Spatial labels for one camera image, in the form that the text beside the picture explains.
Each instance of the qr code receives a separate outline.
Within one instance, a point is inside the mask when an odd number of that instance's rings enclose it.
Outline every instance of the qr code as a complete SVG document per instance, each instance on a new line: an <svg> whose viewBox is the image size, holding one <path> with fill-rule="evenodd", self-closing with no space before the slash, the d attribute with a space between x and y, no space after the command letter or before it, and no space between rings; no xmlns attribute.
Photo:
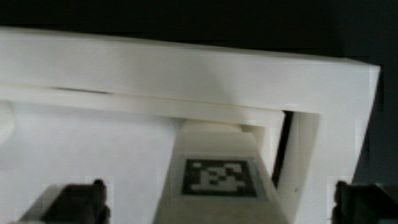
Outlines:
<svg viewBox="0 0 398 224"><path fill-rule="evenodd" d="M187 159L184 194L256 197L247 161Z"/></svg>

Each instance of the white surface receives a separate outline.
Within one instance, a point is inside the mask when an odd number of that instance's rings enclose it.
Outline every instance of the white surface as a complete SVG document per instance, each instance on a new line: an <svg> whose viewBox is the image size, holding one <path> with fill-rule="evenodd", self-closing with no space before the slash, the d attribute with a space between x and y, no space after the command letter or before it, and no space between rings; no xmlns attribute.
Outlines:
<svg viewBox="0 0 398 224"><path fill-rule="evenodd" d="M29 221L29 222L13 222L11 224L47 224L45 222Z"/></svg>
<svg viewBox="0 0 398 224"><path fill-rule="evenodd" d="M201 128L203 124L192 124L189 122L184 125L184 129L187 126L198 126ZM276 188L260 157L256 138L251 133L231 132L230 129L224 130L226 132L207 132L201 129L192 129L191 131L180 132L155 224L288 223ZM184 194L182 185L187 159L251 161L247 165L258 194L256 197L217 197ZM221 188L217 185L208 185L207 180L201 184L200 186L207 189L216 187L219 190Z"/></svg>
<svg viewBox="0 0 398 224"><path fill-rule="evenodd" d="M182 127L182 132L240 133L242 131L242 126L237 124L216 123L198 120L187 120Z"/></svg>
<svg viewBox="0 0 398 224"><path fill-rule="evenodd" d="M279 188L297 224L329 223L329 186L354 175L377 77L379 67L345 59L0 31L2 82L308 112L287 151L290 164L306 169L285 167Z"/></svg>
<svg viewBox="0 0 398 224"><path fill-rule="evenodd" d="M50 185L104 178L112 223L150 224L182 121L31 104L15 111L0 153L0 223L20 220Z"/></svg>
<svg viewBox="0 0 398 224"><path fill-rule="evenodd" d="M278 110L0 82L0 99L251 125L272 173L285 113Z"/></svg>
<svg viewBox="0 0 398 224"><path fill-rule="evenodd" d="M8 141L15 131L15 111L9 102L0 101L0 145Z"/></svg>

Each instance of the dark background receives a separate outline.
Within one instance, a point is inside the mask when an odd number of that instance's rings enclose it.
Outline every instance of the dark background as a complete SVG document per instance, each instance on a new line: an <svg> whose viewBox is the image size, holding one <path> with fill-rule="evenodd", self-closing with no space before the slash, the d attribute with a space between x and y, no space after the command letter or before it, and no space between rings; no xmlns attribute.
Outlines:
<svg viewBox="0 0 398 224"><path fill-rule="evenodd" d="M349 57L381 65L354 182L398 184L397 0L0 0L0 26Z"/></svg>

